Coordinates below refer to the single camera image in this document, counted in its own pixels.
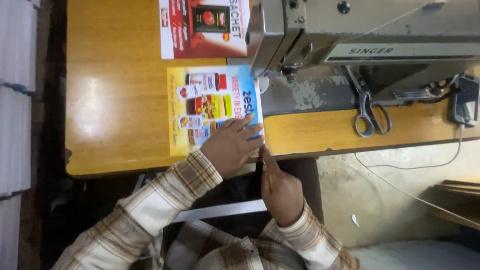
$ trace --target floor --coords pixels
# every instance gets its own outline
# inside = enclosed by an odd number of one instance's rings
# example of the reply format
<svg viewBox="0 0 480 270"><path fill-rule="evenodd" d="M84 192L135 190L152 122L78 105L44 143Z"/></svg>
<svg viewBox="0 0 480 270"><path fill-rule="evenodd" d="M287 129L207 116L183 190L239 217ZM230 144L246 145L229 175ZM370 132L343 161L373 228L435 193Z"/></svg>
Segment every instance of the floor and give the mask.
<svg viewBox="0 0 480 270"><path fill-rule="evenodd" d="M358 153L365 165L415 167L442 164L458 143ZM480 173L480 140L465 142L457 159L439 168L372 171L398 188L431 203L448 206L465 201L458 194L429 189L444 179ZM430 207L394 189L363 167L354 154L320 157L317 161L326 227L347 247L450 236L459 232L451 222L428 215ZM355 214L359 227L352 221Z"/></svg>

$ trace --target dark trousers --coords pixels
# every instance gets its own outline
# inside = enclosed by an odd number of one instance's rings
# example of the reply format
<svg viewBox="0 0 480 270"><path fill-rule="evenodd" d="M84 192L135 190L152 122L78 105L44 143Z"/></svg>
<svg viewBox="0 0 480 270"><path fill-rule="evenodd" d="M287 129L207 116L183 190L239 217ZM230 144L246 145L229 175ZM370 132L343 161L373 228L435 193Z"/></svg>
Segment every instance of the dark trousers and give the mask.
<svg viewBox="0 0 480 270"><path fill-rule="evenodd" d="M324 223L322 197L315 158L278 161L278 166L302 183L303 196L320 223ZM229 203L261 199L262 163L257 163L254 172L236 176L224 181L203 197L196 200L191 209L205 208ZM238 238L256 238L272 216L267 211L247 213L203 220L204 222ZM164 228L164 239L168 249L177 237L183 222Z"/></svg>

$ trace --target zesto brochure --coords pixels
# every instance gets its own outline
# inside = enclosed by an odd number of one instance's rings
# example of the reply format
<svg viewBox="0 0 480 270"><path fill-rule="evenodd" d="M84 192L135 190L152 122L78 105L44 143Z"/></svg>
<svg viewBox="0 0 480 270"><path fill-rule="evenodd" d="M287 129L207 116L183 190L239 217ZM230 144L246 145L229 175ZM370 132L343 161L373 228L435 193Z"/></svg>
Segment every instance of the zesto brochure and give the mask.
<svg viewBox="0 0 480 270"><path fill-rule="evenodd" d="M246 57L248 0L159 0L162 59Z"/></svg>
<svg viewBox="0 0 480 270"><path fill-rule="evenodd" d="M170 155L185 156L228 118L262 123L260 88L248 66L167 68Z"/></svg>

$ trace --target wooden table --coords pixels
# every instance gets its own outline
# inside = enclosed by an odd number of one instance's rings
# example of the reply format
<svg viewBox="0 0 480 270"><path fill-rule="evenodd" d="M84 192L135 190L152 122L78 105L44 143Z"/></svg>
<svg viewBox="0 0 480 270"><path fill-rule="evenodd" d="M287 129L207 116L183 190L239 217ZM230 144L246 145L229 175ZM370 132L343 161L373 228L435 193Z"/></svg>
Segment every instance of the wooden table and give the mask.
<svg viewBox="0 0 480 270"><path fill-rule="evenodd" d="M67 34L65 146L72 176L166 167L169 156L167 66L225 65L225 59L162 60L157 0L70 0ZM446 102L388 109L393 130L364 139L356 110L264 119L278 158L451 142L456 126ZM480 138L480 126L466 129Z"/></svg>

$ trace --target screw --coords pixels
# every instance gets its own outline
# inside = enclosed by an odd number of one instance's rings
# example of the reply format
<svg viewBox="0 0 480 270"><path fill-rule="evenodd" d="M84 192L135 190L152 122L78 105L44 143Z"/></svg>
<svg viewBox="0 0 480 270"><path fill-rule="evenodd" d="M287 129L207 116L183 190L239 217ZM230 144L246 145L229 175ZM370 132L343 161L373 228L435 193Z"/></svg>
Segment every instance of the screw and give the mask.
<svg viewBox="0 0 480 270"><path fill-rule="evenodd" d="M336 8L342 14L347 14L350 12L350 4L347 3L347 1L338 2L338 5L336 6Z"/></svg>

